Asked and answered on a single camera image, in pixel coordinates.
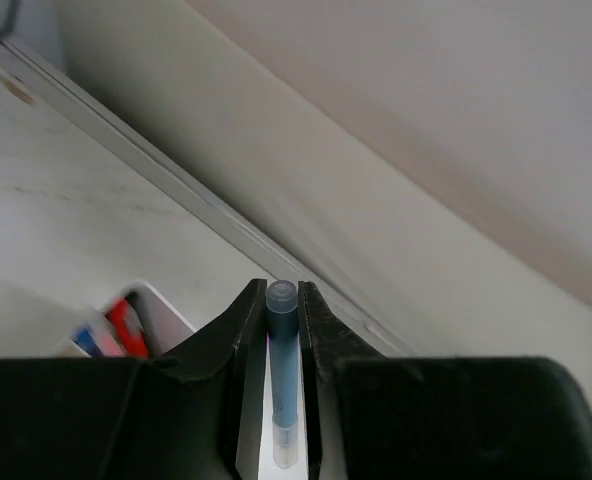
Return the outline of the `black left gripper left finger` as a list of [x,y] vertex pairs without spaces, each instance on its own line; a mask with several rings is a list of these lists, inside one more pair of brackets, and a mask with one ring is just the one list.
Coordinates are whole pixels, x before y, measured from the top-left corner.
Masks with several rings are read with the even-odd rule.
[[265,289],[154,359],[0,359],[0,479],[254,479]]

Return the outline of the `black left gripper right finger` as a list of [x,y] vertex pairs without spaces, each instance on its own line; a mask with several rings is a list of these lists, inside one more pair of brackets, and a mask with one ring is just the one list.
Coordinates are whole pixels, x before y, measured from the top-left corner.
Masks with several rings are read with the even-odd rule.
[[534,356],[388,357],[298,287],[312,479],[592,479],[592,410]]

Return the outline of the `red gel pen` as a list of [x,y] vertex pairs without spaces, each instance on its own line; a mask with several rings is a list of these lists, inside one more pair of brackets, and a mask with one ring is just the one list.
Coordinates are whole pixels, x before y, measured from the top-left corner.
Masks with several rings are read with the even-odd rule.
[[113,327],[119,343],[127,354],[141,359],[149,357],[140,318],[125,298],[117,300],[106,312],[105,318]]

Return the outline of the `blue clear pen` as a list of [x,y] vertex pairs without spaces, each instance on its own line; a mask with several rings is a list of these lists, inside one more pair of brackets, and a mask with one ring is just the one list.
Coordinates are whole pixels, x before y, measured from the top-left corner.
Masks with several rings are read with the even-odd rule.
[[298,460],[298,290],[277,280],[266,290],[270,358],[273,458],[281,469]]

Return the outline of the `pink refill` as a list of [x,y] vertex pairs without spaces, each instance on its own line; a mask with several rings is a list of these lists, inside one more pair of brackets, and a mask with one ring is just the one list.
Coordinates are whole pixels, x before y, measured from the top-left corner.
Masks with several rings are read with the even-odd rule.
[[114,335],[106,330],[95,330],[94,339],[98,349],[106,357],[123,357],[125,351]]

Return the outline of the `blue gel pen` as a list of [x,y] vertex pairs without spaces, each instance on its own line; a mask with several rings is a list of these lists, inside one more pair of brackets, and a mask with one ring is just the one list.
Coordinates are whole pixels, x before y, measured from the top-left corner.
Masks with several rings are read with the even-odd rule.
[[97,344],[90,326],[78,328],[72,335],[72,341],[91,357],[104,357],[105,354]]

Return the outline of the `white three-compartment organizer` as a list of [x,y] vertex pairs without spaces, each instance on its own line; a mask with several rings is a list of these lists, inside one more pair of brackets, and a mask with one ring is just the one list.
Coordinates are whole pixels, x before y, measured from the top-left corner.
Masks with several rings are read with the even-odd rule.
[[157,289],[145,281],[123,288],[50,351],[53,357],[157,358],[197,331]]

